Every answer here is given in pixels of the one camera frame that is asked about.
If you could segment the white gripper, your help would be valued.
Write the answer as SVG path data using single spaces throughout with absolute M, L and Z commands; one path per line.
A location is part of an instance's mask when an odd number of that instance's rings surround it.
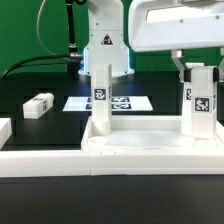
M 128 38 L 135 52 L 172 50 L 180 81 L 191 82 L 180 49 L 224 46 L 224 0 L 133 0 Z M 224 82 L 224 48 L 220 55 L 222 61 L 212 69 L 213 82 Z

